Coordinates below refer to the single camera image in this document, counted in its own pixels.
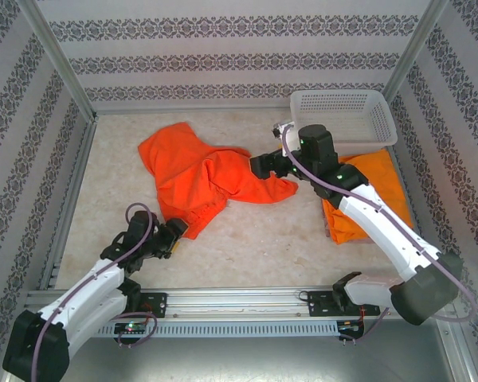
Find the white plastic basket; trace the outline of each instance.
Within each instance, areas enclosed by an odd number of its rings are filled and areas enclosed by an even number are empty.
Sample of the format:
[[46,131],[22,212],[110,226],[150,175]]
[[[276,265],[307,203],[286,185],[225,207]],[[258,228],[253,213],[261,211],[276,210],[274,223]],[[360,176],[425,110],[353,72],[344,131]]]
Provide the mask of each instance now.
[[298,130],[324,125],[341,156],[372,153],[397,141],[388,104],[376,90],[301,90],[292,93],[290,110]]

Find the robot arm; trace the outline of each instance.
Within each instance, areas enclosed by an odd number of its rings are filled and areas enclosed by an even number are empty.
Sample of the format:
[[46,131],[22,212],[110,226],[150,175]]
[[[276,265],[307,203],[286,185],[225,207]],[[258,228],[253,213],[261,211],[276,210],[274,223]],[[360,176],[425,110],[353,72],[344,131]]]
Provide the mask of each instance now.
[[[148,215],[145,211],[135,213],[128,230],[121,232],[103,250],[101,259],[63,296],[36,314],[25,310],[18,316],[4,356],[3,368],[6,371],[23,380],[30,380],[34,346],[41,328],[55,310],[61,312],[48,326],[42,338],[37,360],[37,382],[60,380],[78,349],[99,328],[121,313],[139,310],[140,285],[128,277],[141,268],[144,259],[168,259],[178,239],[187,229],[180,219],[160,224],[156,215],[151,215],[151,231],[135,252],[97,274],[130,251],[145,236],[148,229]],[[94,279],[82,286],[63,308],[59,308],[61,302],[89,277]]]
[[275,125],[273,132],[279,138],[284,129],[291,129],[286,133],[288,149],[309,173],[331,186],[373,201],[376,208],[361,199],[344,196],[315,182],[295,167],[282,149],[252,158],[252,171],[260,178],[267,178],[274,171],[277,177],[291,173],[310,181],[319,197],[349,216],[370,236],[386,253],[399,274],[399,278],[395,279],[374,278],[360,272],[347,275],[333,286],[336,304],[342,310],[351,304],[392,307],[407,322],[420,325],[456,298],[457,286],[425,258],[407,236],[416,240],[428,255],[458,279],[462,272],[460,258],[454,254],[442,254],[424,241],[382,201],[356,167],[339,163],[331,133],[324,126],[310,125],[296,131],[290,125]]

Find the enclosure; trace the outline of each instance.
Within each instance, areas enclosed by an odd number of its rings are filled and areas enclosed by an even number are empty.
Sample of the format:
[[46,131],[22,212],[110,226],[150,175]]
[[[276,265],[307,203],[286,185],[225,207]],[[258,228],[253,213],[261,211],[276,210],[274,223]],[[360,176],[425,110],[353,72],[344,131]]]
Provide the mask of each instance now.
[[[80,280],[129,204],[163,219],[141,142],[187,122],[208,145],[272,152],[307,89],[383,94],[413,229],[464,260],[478,304],[478,0],[0,0],[0,380],[16,317]],[[103,328],[63,380],[478,381],[478,314],[393,313],[355,347],[308,331],[336,318],[310,317],[302,290],[397,272],[368,240],[336,245],[310,183],[289,180],[295,195],[227,201],[145,260],[131,278],[168,296],[157,337],[118,349]]]

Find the patterned wallpaper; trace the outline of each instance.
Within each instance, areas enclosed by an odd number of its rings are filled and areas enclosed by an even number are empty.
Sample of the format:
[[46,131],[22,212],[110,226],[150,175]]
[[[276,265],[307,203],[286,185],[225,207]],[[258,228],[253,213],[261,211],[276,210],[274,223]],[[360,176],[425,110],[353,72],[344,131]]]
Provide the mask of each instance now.
[[97,111],[288,106],[390,78],[429,0],[40,1]]
[[36,289],[87,121],[16,2],[0,0],[0,368]]
[[[464,259],[478,302],[478,0],[447,5],[391,107],[417,224]],[[463,329],[478,370],[478,315]]]

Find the orange cloth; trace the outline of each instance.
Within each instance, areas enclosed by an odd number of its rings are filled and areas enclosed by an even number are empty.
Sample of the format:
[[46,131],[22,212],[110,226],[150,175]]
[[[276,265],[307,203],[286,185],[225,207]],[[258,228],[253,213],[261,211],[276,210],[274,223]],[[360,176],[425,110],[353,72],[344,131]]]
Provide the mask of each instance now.
[[[378,195],[407,225],[413,227],[406,198],[397,172],[391,162],[390,154],[383,149],[373,154],[340,158],[342,163],[350,163],[358,168],[375,187]],[[324,213],[329,224],[331,238],[337,243],[349,240],[366,239],[368,235],[349,217],[334,209],[328,201],[323,201]]]
[[274,203],[294,195],[297,184],[255,177],[251,154],[238,147],[212,147],[187,123],[164,127],[138,147],[143,164],[156,180],[158,201],[166,220],[183,219],[185,237],[198,233],[226,206],[227,199]]

